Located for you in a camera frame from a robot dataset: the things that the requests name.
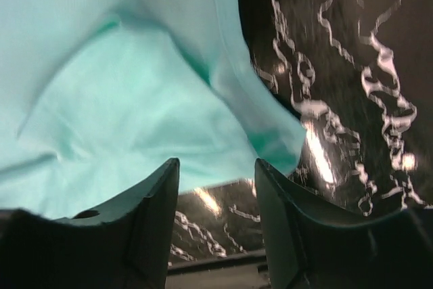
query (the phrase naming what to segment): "light teal shirt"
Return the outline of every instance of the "light teal shirt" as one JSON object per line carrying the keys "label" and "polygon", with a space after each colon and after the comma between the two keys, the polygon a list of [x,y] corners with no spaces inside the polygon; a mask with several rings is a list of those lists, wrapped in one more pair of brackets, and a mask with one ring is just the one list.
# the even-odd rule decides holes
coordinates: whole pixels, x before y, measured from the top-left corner
{"label": "light teal shirt", "polygon": [[237,0],[0,0],[0,208],[71,217],[181,160],[180,192],[296,166]]}

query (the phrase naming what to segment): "glossy black surface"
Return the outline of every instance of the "glossy black surface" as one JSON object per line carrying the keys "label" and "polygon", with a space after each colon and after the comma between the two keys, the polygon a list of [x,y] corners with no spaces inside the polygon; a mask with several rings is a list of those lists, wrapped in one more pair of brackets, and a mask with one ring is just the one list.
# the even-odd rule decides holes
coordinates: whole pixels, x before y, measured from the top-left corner
{"label": "glossy black surface", "polygon": [[[258,75],[307,129],[288,181],[366,217],[432,208],[432,0],[239,3]],[[171,263],[262,248],[253,189],[180,196]]]}

